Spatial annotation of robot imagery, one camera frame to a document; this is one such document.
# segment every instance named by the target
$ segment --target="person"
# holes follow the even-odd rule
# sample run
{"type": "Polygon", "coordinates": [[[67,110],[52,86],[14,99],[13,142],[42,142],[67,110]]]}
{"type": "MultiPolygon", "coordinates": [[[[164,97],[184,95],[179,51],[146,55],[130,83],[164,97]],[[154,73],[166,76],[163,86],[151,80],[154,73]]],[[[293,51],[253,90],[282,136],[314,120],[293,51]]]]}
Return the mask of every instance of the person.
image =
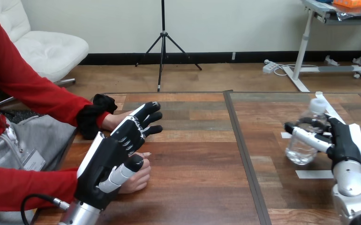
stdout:
{"type": "MultiPolygon", "coordinates": [[[[50,171],[61,157],[62,150],[80,123],[77,115],[93,105],[71,94],[46,78],[40,77],[21,57],[0,25],[0,89],[20,100],[33,111],[47,114],[32,117],[19,124],[10,123],[0,114],[0,225],[23,224],[19,213],[21,202],[29,194],[55,196],[71,202],[77,185],[76,168],[50,171]],[[27,171],[25,162],[34,162],[41,171],[27,171]]],[[[102,112],[90,117],[96,127],[113,130],[129,113],[112,115],[102,112]]],[[[146,187],[150,178],[150,163],[122,186],[120,193],[132,193],[146,187]]],[[[26,205],[28,219],[31,209],[48,207],[39,199],[26,205]]]]}

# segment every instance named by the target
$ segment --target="white wall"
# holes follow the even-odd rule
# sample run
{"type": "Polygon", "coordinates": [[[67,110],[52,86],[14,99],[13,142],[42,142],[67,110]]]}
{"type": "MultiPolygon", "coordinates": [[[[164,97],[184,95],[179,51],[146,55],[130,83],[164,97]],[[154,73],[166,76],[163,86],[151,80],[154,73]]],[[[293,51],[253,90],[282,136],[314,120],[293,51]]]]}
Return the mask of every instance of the white wall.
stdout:
{"type": "MultiPolygon", "coordinates": [[[[90,53],[142,53],[161,32],[160,0],[22,0],[32,30],[84,38],[90,53]]],[[[297,51],[299,0],[166,0],[166,30],[187,52],[297,51]]],[[[312,28],[308,50],[361,50],[361,26],[312,28]]],[[[159,52],[157,45],[153,52],[159,52]]],[[[168,52],[178,52],[167,44],[168,52]]]]}

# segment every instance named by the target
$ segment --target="tripod leg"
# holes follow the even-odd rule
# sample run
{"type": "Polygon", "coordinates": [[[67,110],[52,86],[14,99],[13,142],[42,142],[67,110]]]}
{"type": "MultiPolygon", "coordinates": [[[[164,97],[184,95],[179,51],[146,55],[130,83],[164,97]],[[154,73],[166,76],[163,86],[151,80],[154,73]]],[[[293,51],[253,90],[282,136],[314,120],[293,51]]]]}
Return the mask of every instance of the tripod leg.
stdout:
{"type": "Polygon", "coordinates": [[[161,71],[163,71],[163,69],[164,69],[164,64],[165,64],[165,60],[166,60],[166,57],[167,57],[165,36],[163,37],[163,41],[164,41],[164,53],[163,53],[163,67],[161,68],[161,71]]]}
{"type": "Polygon", "coordinates": [[[160,72],[158,74],[158,88],[157,88],[158,92],[160,92],[161,89],[161,72],[163,72],[164,44],[165,44],[165,37],[163,37],[163,42],[161,43],[161,61],[160,61],[160,72]]]}
{"type": "MultiPolygon", "coordinates": [[[[176,47],[179,48],[179,50],[181,50],[181,51],[183,52],[183,54],[189,59],[189,61],[192,62],[192,60],[190,59],[190,56],[189,56],[169,35],[167,35],[167,37],[168,37],[168,39],[169,39],[170,41],[172,41],[172,43],[173,43],[176,47]]],[[[196,65],[197,68],[199,68],[200,70],[203,70],[203,69],[201,69],[201,67],[200,67],[197,63],[195,63],[194,65],[196,65]]]]}
{"type": "Polygon", "coordinates": [[[148,54],[152,48],[157,44],[157,42],[162,38],[163,35],[160,34],[160,36],[157,38],[157,40],[153,43],[153,45],[147,50],[147,52],[138,60],[138,62],[135,64],[135,67],[139,66],[139,63],[146,57],[146,54],[148,54]]]}

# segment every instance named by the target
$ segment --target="orange box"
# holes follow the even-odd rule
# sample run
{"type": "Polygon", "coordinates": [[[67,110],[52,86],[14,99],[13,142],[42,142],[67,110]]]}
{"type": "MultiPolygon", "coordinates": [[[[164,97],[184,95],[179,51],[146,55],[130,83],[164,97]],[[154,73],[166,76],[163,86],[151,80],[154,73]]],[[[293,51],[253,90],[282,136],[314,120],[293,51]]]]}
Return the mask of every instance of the orange box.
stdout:
{"type": "Polygon", "coordinates": [[[333,3],[348,8],[361,7],[361,0],[334,0],[333,3]]]}

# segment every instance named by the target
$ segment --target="power strip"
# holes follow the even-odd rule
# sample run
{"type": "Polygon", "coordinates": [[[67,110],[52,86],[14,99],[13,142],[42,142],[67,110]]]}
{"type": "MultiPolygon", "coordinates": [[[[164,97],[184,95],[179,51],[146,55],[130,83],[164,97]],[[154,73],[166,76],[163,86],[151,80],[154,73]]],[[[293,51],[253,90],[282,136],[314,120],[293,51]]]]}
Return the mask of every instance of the power strip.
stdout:
{"type": "Polygon", "coordinates": [[[273,73],[278,68],[278,64],[274,62],[268,63],[266,66],[263,67],[263,72],[266,74],[273,73]]]}

